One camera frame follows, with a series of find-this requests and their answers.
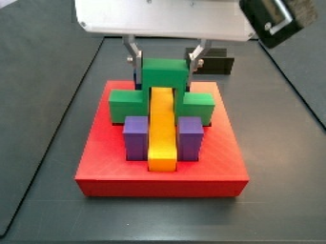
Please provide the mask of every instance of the gray table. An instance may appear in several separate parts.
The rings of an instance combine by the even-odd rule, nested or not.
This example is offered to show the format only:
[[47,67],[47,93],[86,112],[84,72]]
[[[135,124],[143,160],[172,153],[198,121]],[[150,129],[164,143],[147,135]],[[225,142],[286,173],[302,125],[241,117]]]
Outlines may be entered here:
[[[195,42],[139,40],[146,57]],[[326,136],[257,41],[214,43],[235,57],[215,79],[251,182],[237,198],[87,198],[72,180],[107,80],[130,79],[120,39],[87,73],[4,242],[326,241]]]

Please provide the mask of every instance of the green block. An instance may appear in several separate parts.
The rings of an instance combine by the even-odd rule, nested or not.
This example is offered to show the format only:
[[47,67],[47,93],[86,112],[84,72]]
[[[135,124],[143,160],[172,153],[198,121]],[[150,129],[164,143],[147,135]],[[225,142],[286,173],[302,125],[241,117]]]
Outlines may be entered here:
[[183,96],[183,105],[176,110],[176,119],[181,116],[198,116],[202,118],[203,125],[207,126],[214,108],[215,101],[210,93],[187,92]]
[[124,123],[127,116],[148,115],[148,102],[143,102],[143,91],[112,90],[108,105],[112,123]]
[[108,101],[112,103],[143,103],[143,91],[111,90]]
[[189,78],[186,60],[146,58],[142,75],[144,100],[150,100],[150,88],[175,88],[175,110],[181,109]]

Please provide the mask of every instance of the red block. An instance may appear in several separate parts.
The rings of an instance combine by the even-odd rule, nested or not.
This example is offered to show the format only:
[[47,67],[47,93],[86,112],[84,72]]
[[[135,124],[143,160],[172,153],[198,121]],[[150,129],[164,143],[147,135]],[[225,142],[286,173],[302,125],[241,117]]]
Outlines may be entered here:
[[213,93],[217,107],[211,127],[203,128],[201,160],[178,162],[172,173],[150,172],[147,162],[126,161],[123,126],[114,126],[110,119],[107,101],[112,89],[132,90],[134,83],[110,81],[106,85],[75,176],[84,195],[238,196],[249,175],[217,84],[191,83],[191,92]]

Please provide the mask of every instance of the stacked blocks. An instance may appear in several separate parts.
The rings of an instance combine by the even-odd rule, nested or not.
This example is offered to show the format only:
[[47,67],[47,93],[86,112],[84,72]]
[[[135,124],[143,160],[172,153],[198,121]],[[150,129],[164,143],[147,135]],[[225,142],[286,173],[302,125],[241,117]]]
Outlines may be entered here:
[[154,59],[143,60],[143,92],[144,99],[150,99],[150,88],[174,88],[175,111],[181,110],[183,95],[186,91],[189,68],[183,59]]
[[123,139],[127,160],[146,161],[148,159],[148,118],[146,116],[126,118]]
[[151,172],[176,170],[174,94],[168,88],[151,88],[148,164]]
[[175,117],[199,116],[203,125],[210,124],[215,102],[210,93],[186,92],[189,67],[183,59],[143,60],[143,95],[150,100],[150,88],[175,89]]
[[176,133],[178,161],[199,161],[203,137],[202,119],[199,117],[181,117]]
[[112,123],[124,123],[127,116],[147,116],[143,91],[112,90],[108,98]]

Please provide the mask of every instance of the yellow bar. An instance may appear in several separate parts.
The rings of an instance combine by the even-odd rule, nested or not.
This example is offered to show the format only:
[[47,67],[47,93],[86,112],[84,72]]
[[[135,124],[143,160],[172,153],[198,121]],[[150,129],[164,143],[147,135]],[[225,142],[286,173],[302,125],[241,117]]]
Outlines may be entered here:
[[148,164],[151,172],[176,170],[174,94],[170,88],[151,88]]

